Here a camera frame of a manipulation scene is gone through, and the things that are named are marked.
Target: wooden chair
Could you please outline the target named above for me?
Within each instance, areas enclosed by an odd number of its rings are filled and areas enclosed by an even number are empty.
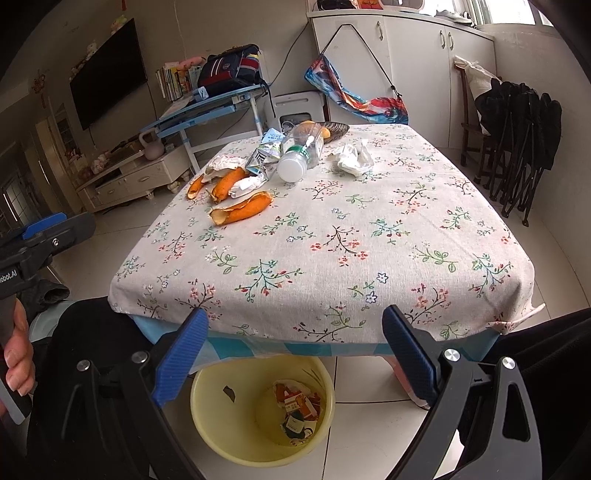
[[[469,93],[469,86],[468,81],[466,79],[466,72],[463,68],[456,65],[456,70],[460,73],[460,78],[462,80],[462,98],[464,101],[464,121],[462,122],[462,128],[464,129],[464,134],[462,137],[462,155],[460,157],[460,165],[462,167],[466,166],[466,160],[469,155],[468,152],[479,152],[480,153],[480,164],[478,166],[478,173],[474,177],[474,183],[480,183],[482,177],[489,177],[491,175],[490,171],[484,170],[484,163],[486,155],[489,156],[489,168],[492,164],[492,159],[495,155],[496,144],[495,141],[489,134],[485,134],[482,132],[482,125],[479,123],[471,124],[470,118],[468,115],[468,95],[472,95]],[[482,143],[480,148],[469,147],[468,146],[468,139],[469,135],[473,134],[480,138],[482,138]]]

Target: blue desk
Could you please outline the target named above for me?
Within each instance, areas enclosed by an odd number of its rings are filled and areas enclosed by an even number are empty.
[[[264,92],[265,90],[261,85],[253,85],[223,93],[215,97],[210,97],[205,100],[201,100],[199,97],[194,96],[193,100],[191,100],[186,107],[156,120],[145,126],[141,131],[145,132],[146,130],[155,128],[156,135],[159,138],[179,133],[183,140],[183,144],[187,149],[187,153],[189,154],[193,171],[196,173],[200,170],[197,159],[195,158],[196,152],[218,147],[220,145],[226,145],[236,140],[242,140],[243,138],[254,137],[256,135],[259,135],[260,137],[262,136],[262,124],[256,107],[256,99],[263,95]],[[186,133],[187,128],[203,124],[214,118],[229,115],[230,113],[244,110],[246,108],[252,109],[256,130],[229,135],[199,145],[191,145]]]

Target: hanging red ornament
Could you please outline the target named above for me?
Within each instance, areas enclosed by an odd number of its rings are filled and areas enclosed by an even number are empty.
[[[33,80],[33,91],[41,94],[41,106],[45,108],[45,97],[43,96],[43,89],[45,88],[45,74],[41,74],[37,70],[37,78]]]

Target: tablecloth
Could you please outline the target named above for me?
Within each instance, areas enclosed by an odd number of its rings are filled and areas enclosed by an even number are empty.
[[[362,139],[375,167],[356,178],[329,154]],[[220,153],[248,157],[258,141]],[[296,184],[274,176],[262,187],[272,205],[228,226],[211,221],[206,191],[189,201],[185,186],[114,276],[113,309],[178,324],[201,307],[212,337],[339,355],[385,353],[390,304],[440,340],[506,333],[534,311],[534,267],[519,243],[410,127],[352,126],[322,157]]]

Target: tv stand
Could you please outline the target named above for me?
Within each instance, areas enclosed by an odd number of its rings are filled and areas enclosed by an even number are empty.
[[[156,187],[167,185],[177,193],[177,179],[190,178],[191,162],[187,150],[181,146],[156,160],[146,160],[144,150],[108,164],[99,174],[76,189],[89,212],[98,212],[139,197],[153,197]]]

